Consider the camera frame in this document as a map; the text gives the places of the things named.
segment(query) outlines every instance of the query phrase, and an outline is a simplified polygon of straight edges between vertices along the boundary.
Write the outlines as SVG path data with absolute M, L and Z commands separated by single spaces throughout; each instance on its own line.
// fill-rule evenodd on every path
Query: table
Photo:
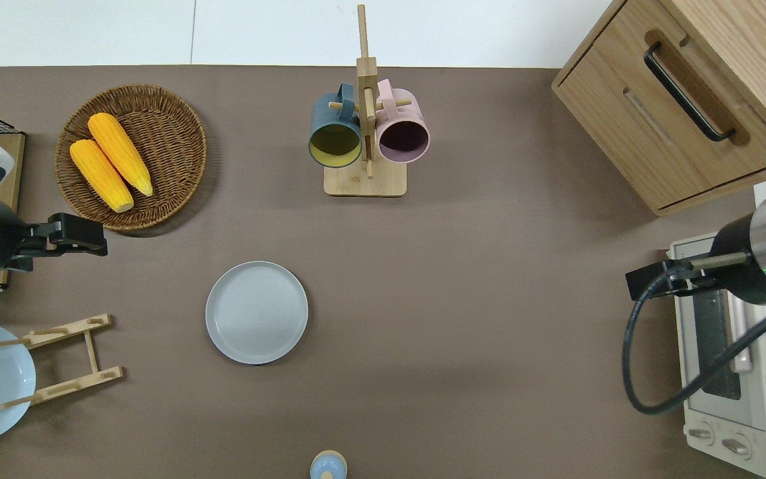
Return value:
M 94 342 L 126 378 L 32 406 L 0 436 L 0 477 L 305 477 L 333 448 L 361 477 L 739 477 L 642 416 L 620 379 L 623 275 L 672 240 L 751 212 L 751 191 L 656 219 L 551 94 L 556 70 L 380 68 L 416 94 L 432 143 L 399 199 L 334 198 L 309 109 L 340 67 L 6 67 L 0 118 L 27 134 L 19 215 L 69 212 L 58 134 L 100 91 L 162 85 L 209 136 L 190 204 L 108 257 L 41 259 L 0 293 L 21 334 L 110 313 Z M 267 260 L 310 304 L 262 367 L 204 325 L 226 270 Z M 644 397 L 678 388 L 671 300 L 636 340 Z M 34 355 L 39 387 L 85 373 L 82 343 Z

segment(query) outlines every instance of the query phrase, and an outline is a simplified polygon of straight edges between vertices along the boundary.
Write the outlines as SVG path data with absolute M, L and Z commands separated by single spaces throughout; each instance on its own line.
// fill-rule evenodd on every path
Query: wooden mug rack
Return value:
M 57 343 L 67 337 L 73 337 L 79 334 L 84 335 L 85 343 L 88 345 L 88 360 L 90 361 L 90 368 L 93 373 L 81 378 L 70 379 L 58 383 L 57 385 L 51 385 L 46 388 L 37 389 L 34 394 L 27 395 L 15 400 L 9 400 L 4 402 L 1 407 L 6 409 L 10 406 L 16 406 L 24 402 L 29 402 L 30 406 L 45 402 L 47 400 L 61 397 L 82 389 L 89 388 L 90 386 L 101 385 L 113 379 L 122 378 L 122 367 L 115 366 L 100 371 L 98 363 L 96 362 L 96 351 L 94 349 L 94 339 L 91 337 L 90 332 L 101 327 L 106 327 L 112 324 L 112 319 L 109 315 L 97 315 L 87 319 L 81 319 L 81 321 L 75 321 L 66 325 L 60 325 L 60 327 L 53 327 L 49 329 L 29 331 L 24 336 L 17 337 L 17 339 L 10 339 L 8 341 L 0 341 L 0 347 L 9 345 L 24 345 L 28 349 L 39 348 L 40 346 L 51 345 L 51 343 Z
M 377 90 L 377 58 L 368 56 L 368 31 L 365 25 L 365 5 L 359 5 L 359 49 L 356 59 L 356 85 L 359 110 L 359 131 L 362 136 L 362 161 L 355 161 L 343 168 L 324 168 L 324 191 L 331 196 L 404 196 L 407 193 L 407 165 L 381 158 L 374 133 L 376 111 L 382 110 L 374 103 Z M 408 105 L 399 101 L 398 106 Z M 341 103 L 331 102 L 331 108 L 340 109 Z

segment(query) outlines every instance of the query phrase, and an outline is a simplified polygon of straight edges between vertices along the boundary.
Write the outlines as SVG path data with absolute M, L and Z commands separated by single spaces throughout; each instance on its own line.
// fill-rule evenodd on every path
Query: drawer handle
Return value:
M 703 134 L 705 134 L 705 137 L 707 137 L 712 142 L 723 142 L 726 138 L 729 138 L 732 136 L 732 134 L 735 134 L 735 129 L 732 128 L 732 130 L 727 131 L 726 133 L 720 133 L 717 130 L 714 130 L 714 127 L 711 126 L 710 122 L 705 119 L 704 116 L 702 116 L 702 113 L 699 112 L 699 110 L 694 106 L 694 104 L 690 101 L 690 98 L 686 94 L 684 94 L 684 91 L 682 91 L 681 88 L 678 88 L 678 85 L 676 82 L 674 82 L 666 70 L 662 66 L 660 66 L 660 63 L 654 58 L 654 52 L 658 51 L 660 48 L 660 42 L 655 42 L 654 45 L 650 47 L 646 51 L 646 55 L 644 55 L 644 63 L 650 69 L 650 72 L 654 75 L 654 78 L 658 79 L 661 85 L 668 91 L 668 93 L 672 96 L 672 99 L 678 103 L 678 106 L 680 106 L 685 113 L 690 117 L 691 120 L 693 120 L 694 124 L 702 131 Z

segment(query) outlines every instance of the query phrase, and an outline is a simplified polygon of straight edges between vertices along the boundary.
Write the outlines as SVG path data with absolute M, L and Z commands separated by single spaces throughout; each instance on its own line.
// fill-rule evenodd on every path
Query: drawer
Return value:
M 614 0 L 553 83 L 656 214 L 766 180 L 766 110 L 715 52 L 659 0 Z
M 692 158 L 642 114 L 638 99 L 598 51 L 591 49 L 556 93 L 650 209 L 709 188 Z
M 726 140 L 711 140 L 644 62 L 647 52 L 705 121 Z M 593 44 L 638 100 L 650 128 L 691 158 L 709 188 L 766 168 L 766 123 L 718 72 L 698 43 L 657 0 L 626 2 Z

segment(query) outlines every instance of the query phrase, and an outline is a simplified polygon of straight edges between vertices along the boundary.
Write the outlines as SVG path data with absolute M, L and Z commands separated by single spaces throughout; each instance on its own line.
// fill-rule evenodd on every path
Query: corn cob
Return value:
M 88 129 L 126 182 L 152 196 L 149 170 L 118 119 L 108 113 L 95 113 L 88 119 Z
M 118 213 L 132 209 L 132 194 L 94 140 L 77 140 L 70 145 L 70 158 L 110 209 Z

